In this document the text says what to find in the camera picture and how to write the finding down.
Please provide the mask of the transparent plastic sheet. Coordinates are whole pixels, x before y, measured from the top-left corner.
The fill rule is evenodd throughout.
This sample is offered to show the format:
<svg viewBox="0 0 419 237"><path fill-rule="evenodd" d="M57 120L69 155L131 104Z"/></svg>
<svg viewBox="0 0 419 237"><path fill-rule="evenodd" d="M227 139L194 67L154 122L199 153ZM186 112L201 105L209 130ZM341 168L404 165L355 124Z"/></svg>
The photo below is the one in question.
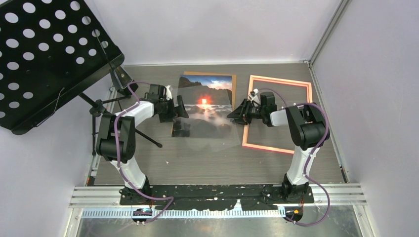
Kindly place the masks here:
<svg viewBox="0 0 419 237"><path fill-rule="evenodd" d="M171 136L189 145L208 145L214 152L240 145L237 128L227 115L233 111L232 91L205 85L179 88L189 118L173 121Z"/></svg>

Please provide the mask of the sunset landscape photo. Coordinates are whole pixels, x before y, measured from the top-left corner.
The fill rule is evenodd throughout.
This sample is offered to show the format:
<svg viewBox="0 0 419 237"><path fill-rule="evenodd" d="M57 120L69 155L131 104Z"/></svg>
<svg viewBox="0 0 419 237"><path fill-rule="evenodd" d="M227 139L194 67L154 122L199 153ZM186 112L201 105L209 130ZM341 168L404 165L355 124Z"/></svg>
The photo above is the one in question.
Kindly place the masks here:
<svg viewBox="0 0 419 237"><path fill-rule="evenodd" d="M177 94L182 96L188 118L176 118L172 137L228 138L233 111L233 77L231 75L180 76Z"/></svg>

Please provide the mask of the brown backing board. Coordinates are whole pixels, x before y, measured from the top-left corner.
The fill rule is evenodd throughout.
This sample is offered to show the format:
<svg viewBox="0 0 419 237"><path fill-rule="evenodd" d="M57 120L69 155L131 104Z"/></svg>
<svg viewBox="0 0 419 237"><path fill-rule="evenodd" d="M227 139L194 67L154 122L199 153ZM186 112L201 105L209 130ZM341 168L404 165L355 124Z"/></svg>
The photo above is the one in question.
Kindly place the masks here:
<svg viewBox="0 0 419 237"><path fill-rule="evenodd" d="M236 85L237 85L237 76L233 74L225 73L209 73L209 72L194 72L194 71L184 71L185 75L193 76L231 76L232 78L232 106L235 108L235 99L236 99Z"/></svg>

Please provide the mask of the orange wooden picture frame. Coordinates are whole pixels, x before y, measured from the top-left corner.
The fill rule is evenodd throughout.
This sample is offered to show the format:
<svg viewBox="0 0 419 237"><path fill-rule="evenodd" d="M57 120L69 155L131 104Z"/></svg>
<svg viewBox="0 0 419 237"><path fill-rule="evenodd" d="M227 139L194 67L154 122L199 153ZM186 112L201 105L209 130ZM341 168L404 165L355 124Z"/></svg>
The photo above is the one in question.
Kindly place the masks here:
<svg viewBox="0 0 419 237"><path fill-rule="evenodd" d="M284 84L284 85L289 85L289 86L305 87L305 89L306 89L306 101L308 103L313 102L312 83L310 83L310 82L250 75L248 92L251 92L253 90L253 84L254 84L255 81L275 83L275 84ZM277 152L277 153L284 153L284 154L290 154L290 155L294 154L293 150L287 150L287 149L281 149L281 148L275 148L275 147L262 146L262 145L248 143L248 135L249 135L249 126L245 125L244 126L244 132L243 132L243 139L242 139L242 146L245 147L245 148L257 149L257 150L263 150L263 151L270 151L270 152Z"/></svg>

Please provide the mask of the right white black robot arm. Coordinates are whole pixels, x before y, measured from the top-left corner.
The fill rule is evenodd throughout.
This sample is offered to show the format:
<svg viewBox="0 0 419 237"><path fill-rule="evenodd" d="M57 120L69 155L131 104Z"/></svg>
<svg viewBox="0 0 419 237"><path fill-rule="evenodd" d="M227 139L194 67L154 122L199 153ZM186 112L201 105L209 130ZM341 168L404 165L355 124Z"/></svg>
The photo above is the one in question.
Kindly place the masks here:
<svg viewBox="0 0 419 237"><path fill-rule="evenodd" d="M273 92L257 94L257 90L253 90L227 117L242 125L260 119L268 127L288 126L294 154L280 187L280 198L292 203L307 193L314 158L330 137L328 118L321 107L301 103L278 109Z"/></svg>

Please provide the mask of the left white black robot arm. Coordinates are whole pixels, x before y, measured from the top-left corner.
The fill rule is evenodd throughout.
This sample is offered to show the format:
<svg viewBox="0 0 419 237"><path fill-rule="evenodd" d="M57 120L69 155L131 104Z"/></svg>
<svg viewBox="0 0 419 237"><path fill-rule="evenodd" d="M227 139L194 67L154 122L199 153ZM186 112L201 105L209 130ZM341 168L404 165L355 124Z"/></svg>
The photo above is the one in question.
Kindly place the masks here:
<svg viewBox="0 0 419 237"><path fill-rule="evenodd" d="M152 196L149 180L134 157L136 127L154 116L160 122L189 117L182 97L178 95L174 99L170 86L151 84L144 98L136 97L132 106L116 114L104 114L97 137L96 152L117 169L124 181L121 194L139 204L157 199Z"/></svg>

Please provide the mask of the black perforated music stand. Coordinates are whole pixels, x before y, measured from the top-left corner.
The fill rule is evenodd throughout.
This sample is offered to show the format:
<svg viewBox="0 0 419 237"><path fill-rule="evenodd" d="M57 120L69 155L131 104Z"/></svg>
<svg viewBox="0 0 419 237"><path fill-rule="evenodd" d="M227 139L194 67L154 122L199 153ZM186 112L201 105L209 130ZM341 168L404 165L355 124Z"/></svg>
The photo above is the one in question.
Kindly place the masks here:
<svg viewBox="0 0 419 237"><path fill-rule="evenodd" d="M0 125L22 135L109 75L137 88L124 54L83 0L8 0L0 5Z"/></svg>

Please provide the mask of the aluminium corner profile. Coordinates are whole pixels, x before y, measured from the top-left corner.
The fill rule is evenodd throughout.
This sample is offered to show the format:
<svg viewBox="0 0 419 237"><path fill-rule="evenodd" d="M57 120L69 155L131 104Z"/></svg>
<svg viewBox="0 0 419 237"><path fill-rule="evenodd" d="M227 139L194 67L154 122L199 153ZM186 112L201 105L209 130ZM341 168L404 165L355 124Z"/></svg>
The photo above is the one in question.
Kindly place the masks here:
<svg viewBox="0 0 419 237"><path fill-rule="evenodd" d="M338 4L337 9L335 10L330 22L328 23L324 33L322 34L312 56L309 60L305 60L304 63L308 65L310 69L312 69L319 58L321 52L323 51L323 48L326 46L329 38L333 34L333 31L337 27L340 19L345 14L345 11L347 7L350 5L352 0L341 0Z"/></svg>

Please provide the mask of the black mounting base plate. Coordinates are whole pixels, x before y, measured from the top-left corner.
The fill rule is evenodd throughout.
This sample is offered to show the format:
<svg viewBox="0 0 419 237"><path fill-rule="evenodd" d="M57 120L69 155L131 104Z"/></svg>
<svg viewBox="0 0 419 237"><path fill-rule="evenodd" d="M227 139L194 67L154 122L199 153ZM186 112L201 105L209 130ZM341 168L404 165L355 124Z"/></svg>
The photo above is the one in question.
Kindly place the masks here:
<svg viewBox="0 0 419 237"><path fill-rule="evenodd" d="M145 205L162 210L173 197L168 210L224 211L240 203L244 210L274 210L277 204L314 203L312 190L305 194L283 197L281 187L270 184L253 185L154 185L146 197L123 187L119 190L121 205Z"/></svg>

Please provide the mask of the aluminium rail front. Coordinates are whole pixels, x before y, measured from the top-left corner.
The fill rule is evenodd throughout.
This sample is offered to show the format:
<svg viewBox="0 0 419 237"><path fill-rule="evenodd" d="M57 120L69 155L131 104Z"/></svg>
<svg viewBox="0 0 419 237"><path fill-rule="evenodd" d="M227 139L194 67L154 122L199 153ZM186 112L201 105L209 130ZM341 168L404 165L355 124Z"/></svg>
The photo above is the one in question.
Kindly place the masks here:
<svg viewBox="0 0 419 237"><path fill-rule="evenodd" d="M314 202L307 206L327 204L326 194L320 187L311 185ZM329 194L331 205L367 205L367 200L360 184L324 184ZM87 186L75 187L71 195L69 208L116 207L120 205L123 186Z"/></svg>

